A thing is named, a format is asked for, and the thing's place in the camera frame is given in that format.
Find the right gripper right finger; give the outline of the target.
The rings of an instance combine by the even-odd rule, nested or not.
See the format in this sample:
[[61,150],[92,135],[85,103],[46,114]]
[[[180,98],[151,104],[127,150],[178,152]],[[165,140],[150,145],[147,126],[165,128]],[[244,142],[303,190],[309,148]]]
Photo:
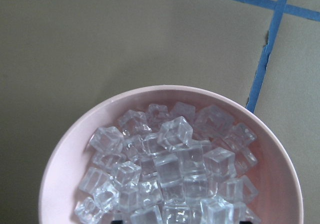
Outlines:
[[240,221],[239,224],[253,224],[253,223],[249,220],[246,220],[246,221]]

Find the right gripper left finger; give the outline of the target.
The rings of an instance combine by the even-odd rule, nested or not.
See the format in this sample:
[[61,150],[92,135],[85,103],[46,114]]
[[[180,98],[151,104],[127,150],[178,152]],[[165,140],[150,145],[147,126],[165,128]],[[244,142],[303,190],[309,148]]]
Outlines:
[[123,220],[112,220],[111,224],[124,224]]

